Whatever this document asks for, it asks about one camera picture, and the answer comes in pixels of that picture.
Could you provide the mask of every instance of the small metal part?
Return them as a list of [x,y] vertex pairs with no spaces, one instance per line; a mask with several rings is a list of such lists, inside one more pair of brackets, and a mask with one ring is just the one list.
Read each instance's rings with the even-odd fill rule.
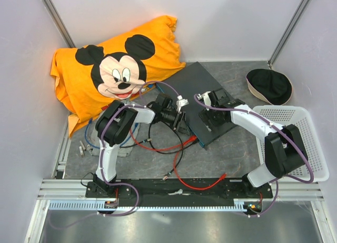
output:
[[84,152],[82,146],[79,146],[81,157],[84,157]]
[[181,107],[185,106],[185,105],[188,105],[189,104],[189,101],[187,99],[184,99],[182,96],[177,96],[177,112],[179,113],[180,110],[181,110]]
[[86,151],[86,147],[84,146],[83,142],[80,140],[81,147],[84,151]]

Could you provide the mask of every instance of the black hat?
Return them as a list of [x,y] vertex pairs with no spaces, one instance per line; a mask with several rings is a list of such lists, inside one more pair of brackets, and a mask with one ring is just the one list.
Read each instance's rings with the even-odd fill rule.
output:
[[272,104],[284,105],[293,88],[289,79],[270,69],[254,69],[247,74],[248,89],[257,98]]

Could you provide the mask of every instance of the mickey mouse ear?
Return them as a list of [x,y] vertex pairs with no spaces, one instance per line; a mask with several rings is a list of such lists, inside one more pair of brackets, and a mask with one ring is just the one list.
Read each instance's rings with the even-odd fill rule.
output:
[[137,57],[140,60],[149,59],[155,53],[152,40],[140,34],[136,34],[126,40],[125,50],[129,55]]
[[93,65],[101,63],[104,58],[103,47],[88,45],[76,51],[75,59],[83,65]]

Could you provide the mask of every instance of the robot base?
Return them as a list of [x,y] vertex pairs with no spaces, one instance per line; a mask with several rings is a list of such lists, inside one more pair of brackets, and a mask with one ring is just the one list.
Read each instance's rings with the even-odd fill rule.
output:
[[[110,181],[110,183],[115,183],[116,177]],[[115,189],[117,186],[109,186],[102,180],[100,180],[97,175],[94,175],[93,181],[90,181],[87,185],[85,197],[86,198],[112,198],[115,197]]]
[[[214,183],[217,178],[186,178],[187,184],[195,187],[205,187]],[[176,207],[176,206],[230,206],[234,199],[272,198],[269,184],[248,191],[242,178],[225,178],[209,190],[199,191],[185,187],[178,179],[121,179],[116,182],[132,184],[140,193],[140,207]],[[136,193],[127,186],[118,187],[119,206],[133,206]],[[115,198],[115,189],[108,192],[98,187],[96,183],[88,183],[87,198]]]

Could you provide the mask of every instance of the gray floor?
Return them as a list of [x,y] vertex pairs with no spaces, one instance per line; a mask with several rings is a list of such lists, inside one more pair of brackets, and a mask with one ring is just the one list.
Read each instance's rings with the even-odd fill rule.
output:
[[[217,62],[202,63],[217,81],[234,98],[246,102],[251,108],[265,105],[255,98],[247,88],[246,74],[256,68],[268,68],[266,62]],[[157,90],[144,95],[147,102],[154,100]],[[147,138],[148,125],[142,125],[138,140]],[[177,145],[179,141],[171,130],[163,124],[156,124],[152,130],[153,143],[157,148]],[[98,157],[80,156],[79,140],[85,143],[84,128],[77,131],[69,150],[65,178],[81,179],[86,173],[97,169]],[[161,155],[153,151],[135,147],[125,158],[118,158],[116,170],[118,178],[162,178],[172,168],[174,155]],[[207,149],[199,145],[187,149],[179,166],[182,177],[219,177],[224,172],[229,177],[241,177],[259,165],[255,137],[241,127],[211,143]]]
[[[64,227],[93,211],[49,211]],[[45,224],[40,242],[322,242],[310,203],[276,203],[261,218],[232,212],[136,212],[125,217],[93,216],[65,230]]]

